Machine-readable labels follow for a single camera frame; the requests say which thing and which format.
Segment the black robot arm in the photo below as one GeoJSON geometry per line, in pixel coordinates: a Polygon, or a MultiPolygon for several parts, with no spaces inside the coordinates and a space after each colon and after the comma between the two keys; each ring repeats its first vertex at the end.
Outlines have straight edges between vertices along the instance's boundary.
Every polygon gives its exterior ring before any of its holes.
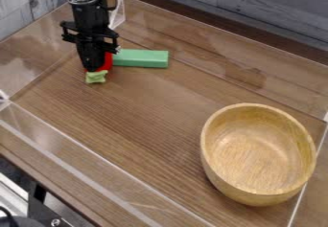
{"type": "Polygon", "coordinates": [[[62,21],[62,38],[75,45],[86,71],[100,71],[106,63],[106,54],[120,50],[120,34],[109,28],[110,13],[118,0],[69,0],[74,20],[62,21]]]}

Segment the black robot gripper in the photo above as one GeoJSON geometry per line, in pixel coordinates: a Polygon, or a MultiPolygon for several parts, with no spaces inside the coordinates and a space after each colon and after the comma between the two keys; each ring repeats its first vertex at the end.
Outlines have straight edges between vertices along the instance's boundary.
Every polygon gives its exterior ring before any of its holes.
{"type": "Polygon", "coordinates": [[[75,44],[96,43],[100,48],[77,48],[84,68],[96,72],[105,64],[105,54],[118,54],[120,34],[109,28],[109,9],[100,2],[73,4],[74,21],[62,21],[63,40],[75,44]]]}

